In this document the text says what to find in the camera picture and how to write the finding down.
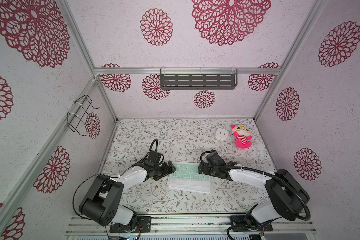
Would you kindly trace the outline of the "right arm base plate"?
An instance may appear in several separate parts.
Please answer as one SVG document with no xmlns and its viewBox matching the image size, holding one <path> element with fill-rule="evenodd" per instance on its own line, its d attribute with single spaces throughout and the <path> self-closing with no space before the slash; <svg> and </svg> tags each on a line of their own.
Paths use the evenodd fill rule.
<svg viewBox="0 0 360 240">
<path fill-rule="evenodd" d="M 264 223 L 257 222 L 252 216 L 232 215 L 230 216 L 231 230 L 234 232 L 265 232 L 272 231 L 271 223 L 274 220 L 268 220 Z"/>
</svg>

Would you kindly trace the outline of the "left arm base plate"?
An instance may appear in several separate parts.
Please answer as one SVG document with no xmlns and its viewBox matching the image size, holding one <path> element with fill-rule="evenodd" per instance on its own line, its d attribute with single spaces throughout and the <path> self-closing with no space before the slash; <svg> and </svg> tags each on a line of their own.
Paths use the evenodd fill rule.
<svg viewBox="0 0 360 240">
<path fill-rule="evenodd" d="M 149 233 L 151 231 L 152 217 L 135 216 L 132 217 L 128 225 L 112 223 L 110 233 Z"/>
</svg>

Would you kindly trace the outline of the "white keyboard green keys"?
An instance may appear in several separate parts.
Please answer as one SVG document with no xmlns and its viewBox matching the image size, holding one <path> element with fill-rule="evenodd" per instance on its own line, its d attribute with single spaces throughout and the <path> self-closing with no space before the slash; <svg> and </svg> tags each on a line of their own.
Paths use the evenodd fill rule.
<svg viewBox="0 0 360 240">
<path fill-rule="evenodd" d="M 169 185 L 210 187 L 211 178 L 208 175 L 199 173 L 199 164 L 186 162 L 172 162 L 176 168 L 175 172 L 169 175 Z"/>
</svg>

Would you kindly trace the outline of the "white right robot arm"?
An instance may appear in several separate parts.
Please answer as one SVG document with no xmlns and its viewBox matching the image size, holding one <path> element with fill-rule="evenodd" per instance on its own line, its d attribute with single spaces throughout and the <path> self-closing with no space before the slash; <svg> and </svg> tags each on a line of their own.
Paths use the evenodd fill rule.
<svg viewBox="0 0 360 240">
<path fill-rule="evenodd" d="M 266 172 L 236 162 L 226 163 L 217 151 L 211 150 L 201 154 L 198 171 L 201 175 L 244 183 L 267 192 L 269 199 L 246 214 L 245 225 L 248 227 L 257 228 L 280 218 L 289 221 L 311 219 L 310 196 L 287 170 Z"/>
</svg>

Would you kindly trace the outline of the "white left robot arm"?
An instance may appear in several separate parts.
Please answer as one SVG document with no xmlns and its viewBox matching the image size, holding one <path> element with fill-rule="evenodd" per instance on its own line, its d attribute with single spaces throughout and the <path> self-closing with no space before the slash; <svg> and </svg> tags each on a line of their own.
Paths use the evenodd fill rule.
<svg viewBox="0 0 360 240">
<path fill-rule="evenodd" d="M 102 227 L 114 224 L 132 231 L 138 225 L 138 217 L 135 211 L 121 205 L 123 193 L 149 179 L 157 182 L 175 171 L 172 162 L 164 162 L 161 153 L 150 150 L 120 176 L 98 174 L 79 205 L 79 213 Z"/>
</svg>

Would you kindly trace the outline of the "white keyboard pink keys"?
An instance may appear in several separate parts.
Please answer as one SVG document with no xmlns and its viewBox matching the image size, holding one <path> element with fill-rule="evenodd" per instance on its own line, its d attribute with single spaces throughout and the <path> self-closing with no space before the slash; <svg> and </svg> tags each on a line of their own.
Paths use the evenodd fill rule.
<svg viewBox="0 0 360 240">
<path fill-rule="evenodd" d="M 169 189 L 209 194 L 211 192 L 211 181 L 168 181 Z"/>
</svg>

